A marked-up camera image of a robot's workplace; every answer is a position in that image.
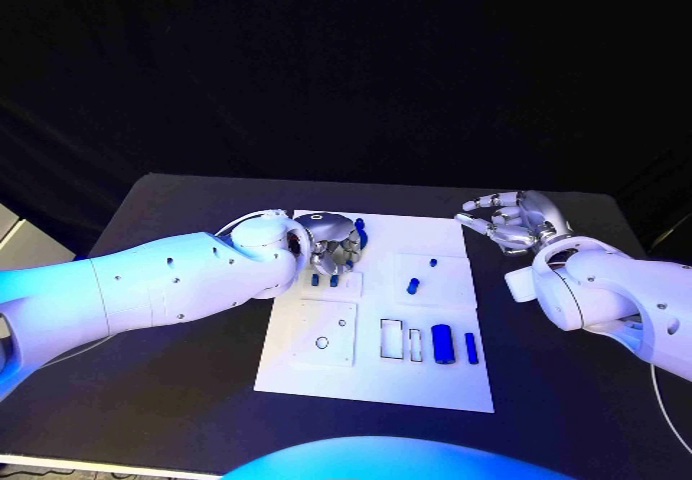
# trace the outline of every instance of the dark background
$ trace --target dark background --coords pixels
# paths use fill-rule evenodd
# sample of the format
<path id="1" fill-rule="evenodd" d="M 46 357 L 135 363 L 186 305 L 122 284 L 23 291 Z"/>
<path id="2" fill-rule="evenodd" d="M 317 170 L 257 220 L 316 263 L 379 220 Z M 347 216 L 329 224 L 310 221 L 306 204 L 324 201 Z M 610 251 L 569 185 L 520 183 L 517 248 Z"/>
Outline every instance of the dark background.
<path id="1" fill-rule="evenodd" d="M 148 172 L 577 190 L 616 197 L 649 246 L 692 211 L 686 18 L 6 0 L 0 201 L 85 254 Z"/>

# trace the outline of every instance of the table surface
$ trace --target table surface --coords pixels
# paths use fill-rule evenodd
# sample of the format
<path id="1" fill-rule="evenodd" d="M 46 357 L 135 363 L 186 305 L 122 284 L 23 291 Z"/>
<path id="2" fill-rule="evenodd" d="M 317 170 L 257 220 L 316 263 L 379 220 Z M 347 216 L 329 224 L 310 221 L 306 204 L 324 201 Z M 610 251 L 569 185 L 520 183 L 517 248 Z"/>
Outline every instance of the table surface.
<path id="1" fill-rule="evenodd" d="M 487 193 L 151 174 L 92 256 L 215 232 L 265 208 L 451 218 Z M 608 196 L 548 195 L 579 234 L 643 257 Z M 473 233 L 466 246 L 494 414 L 255 392 L 271 300 L 252 300 L 196 322 L 122 333 L 36 372 L 0 403 L 0 452 L 220 474 L 306 442 L 389 435 L 487 450 L 579 478 L 689 475 L 692 457 L 659 411 L 649 365 L 608 338 L 562 332 L 536 302 L 513 302 L 503 274 L 528 257 L 503 257 Z M 660 372 L 659 385 L 680 433 L 692 434 L 692 384 Z"/>

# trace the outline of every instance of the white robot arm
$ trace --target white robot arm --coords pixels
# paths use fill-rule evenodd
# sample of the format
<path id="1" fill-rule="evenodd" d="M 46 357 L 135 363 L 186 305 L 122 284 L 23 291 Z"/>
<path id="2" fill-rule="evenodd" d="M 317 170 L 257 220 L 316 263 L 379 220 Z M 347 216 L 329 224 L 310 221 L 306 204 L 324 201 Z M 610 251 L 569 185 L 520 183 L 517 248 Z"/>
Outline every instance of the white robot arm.
<path id="1" fill-rule="evenodd" d="M 530 267 L 506 274 L 517 302 L 538 299 L 562 330 L 617 340 L 634 355 L 692 380 L 692 268 L 631 259 L 598 240 L 575 236 L 555 204 L 536 191 L 481 197 L 463 206 L 503 207 L 493 223 L 455 219 L 500 245 L 507 255 L 532 249 Z"/>
<path id="2" fill-rule="evenodd" d="M 0 272 L 0 321 L 11 334 L 0 344 L 0 400 L 84 343 L 275 297 L 307 263 L 324 275 L 346 272 L 362 235 L 340 215 L 291 220 L 281 210 L 267 210 L 216 236 L 192 233 L 104 257 Z"/>

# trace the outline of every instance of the metal hand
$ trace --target metal hand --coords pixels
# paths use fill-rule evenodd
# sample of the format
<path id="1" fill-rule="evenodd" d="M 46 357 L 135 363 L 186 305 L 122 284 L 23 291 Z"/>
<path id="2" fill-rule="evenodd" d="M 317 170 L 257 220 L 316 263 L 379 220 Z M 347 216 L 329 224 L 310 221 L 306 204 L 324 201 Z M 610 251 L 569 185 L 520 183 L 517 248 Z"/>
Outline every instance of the metal hand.
<path id="1" fill-rule="evenodd" d="M 538 252 L 556 240 L 574 235 L 558 207 L 535 190 L 487 195 L 463 205 L 464 211 L 483 207 L 502 207 L 493 213 L 493 223 L 466 213 L 458 213 L 455 219 L 487 235 L 505 255 L 523 255 L 529 248 Z"/>
<path id="2" fill-rule="evenodd" d="M 353 221 L 336 213 L 301 215 L 295 221 L 306 227 L 313 243 L 310 263 L 321 275 L 350 272 L 360 259 L 365 232 Z"/>

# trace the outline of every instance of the round hole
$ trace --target round hole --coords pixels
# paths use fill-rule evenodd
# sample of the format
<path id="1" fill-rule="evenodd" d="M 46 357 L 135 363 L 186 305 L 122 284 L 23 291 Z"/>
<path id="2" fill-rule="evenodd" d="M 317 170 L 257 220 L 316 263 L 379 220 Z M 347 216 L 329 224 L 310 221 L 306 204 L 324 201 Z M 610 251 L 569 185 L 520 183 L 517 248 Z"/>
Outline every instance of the round hole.
<path id="1" fill-rule="evenodd" d="M 679 328 L 680 328 L 680 321 L 676 318 L 673 318 L 670 320 L 670 323 L 667 324 L 667 334 L 673 335 L 673 333 L 678 331 Z"/>

